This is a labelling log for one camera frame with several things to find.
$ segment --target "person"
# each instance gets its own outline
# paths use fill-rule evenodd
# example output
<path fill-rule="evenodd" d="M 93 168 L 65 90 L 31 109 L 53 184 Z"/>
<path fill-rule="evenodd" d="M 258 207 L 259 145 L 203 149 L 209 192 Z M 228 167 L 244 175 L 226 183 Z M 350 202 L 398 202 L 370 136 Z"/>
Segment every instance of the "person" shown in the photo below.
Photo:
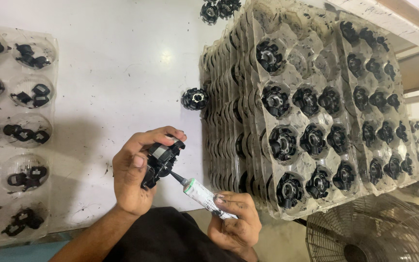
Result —
<path fill-rule="evenodd" d="M 140 187 L 147 170 L 147 149 L 155 142 L 171 146 L 174 140 L 166 134 L 187 139 L 183 131 L 171 126 L 132 135 L 113 158 L 116 205 L 50 262 L 258 260 L 253 245 L 261 223 L 249 194 L 215 194 L 216 206 L 238 219 L 213 215 L 207 236 L 187 213 L 172 207 L 150 209 L 158 186 Z"/>

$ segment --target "hand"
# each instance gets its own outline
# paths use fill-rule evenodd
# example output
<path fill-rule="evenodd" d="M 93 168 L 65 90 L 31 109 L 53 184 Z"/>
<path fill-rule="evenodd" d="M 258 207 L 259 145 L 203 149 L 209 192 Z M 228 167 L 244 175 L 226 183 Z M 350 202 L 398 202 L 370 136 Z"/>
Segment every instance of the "hand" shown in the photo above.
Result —
<path fill-rule="evenodd" d="M 222 211 L 239 219 L 211 218 L 208 237 L 220 248 L 232 251 L 247 261 L 257 261 L 252 248 L 258 242 L 261 223 L 253 199 L 247 193 L 223 191 L 215 194 L 214 203 Z"/>
<path fill-rule="evenodd" d="M 174 143 L 174 140 L 166 134 L 181 141 L 187 139 L 181 130 L 171 126 L 161 127 L 146 133 L 134 134 L 114 156 L 114 193 L 118 208 L 134 216 L 141 216 L 150 209 L 156 186 L 145 190 L 140 184 L 147 171 L 148 148 L 155 142 L 165 146 Z"/>

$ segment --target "black shirt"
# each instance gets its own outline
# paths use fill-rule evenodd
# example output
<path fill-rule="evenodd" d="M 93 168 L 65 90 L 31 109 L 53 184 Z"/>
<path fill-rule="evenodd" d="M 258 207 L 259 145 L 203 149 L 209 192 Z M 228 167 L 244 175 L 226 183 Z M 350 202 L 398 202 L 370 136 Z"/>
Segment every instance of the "black shirt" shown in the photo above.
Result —
<path fill-rule="evenodd" d="M 187 213 L 173 207 L 150 209 L 128 229 L 104 262 L 244 262 L 220 249 Z"/>

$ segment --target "fingernail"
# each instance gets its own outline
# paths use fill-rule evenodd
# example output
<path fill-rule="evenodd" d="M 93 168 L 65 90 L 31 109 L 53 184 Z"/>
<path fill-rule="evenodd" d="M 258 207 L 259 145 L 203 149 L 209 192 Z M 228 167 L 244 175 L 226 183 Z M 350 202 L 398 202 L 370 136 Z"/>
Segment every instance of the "fingernail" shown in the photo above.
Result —
<path fill-rule="evenodd" d="M 135 167 L 141 168 L 143 167 L 143 163 L 145 162 L 145 159 L 139 156 L 134 157 L 134 165 Z"/>

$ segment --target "fan grille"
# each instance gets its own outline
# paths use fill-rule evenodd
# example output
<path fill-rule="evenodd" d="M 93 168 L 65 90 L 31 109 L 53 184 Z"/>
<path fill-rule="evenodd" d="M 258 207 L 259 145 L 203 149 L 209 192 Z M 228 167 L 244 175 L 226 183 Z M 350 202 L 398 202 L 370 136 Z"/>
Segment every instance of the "fan grille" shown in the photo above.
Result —
<path fill-rule="evenodd" d="M 308 216 L 306 242 L 312 262 L 419 262 L 419 211 L 368 195 Z"/>

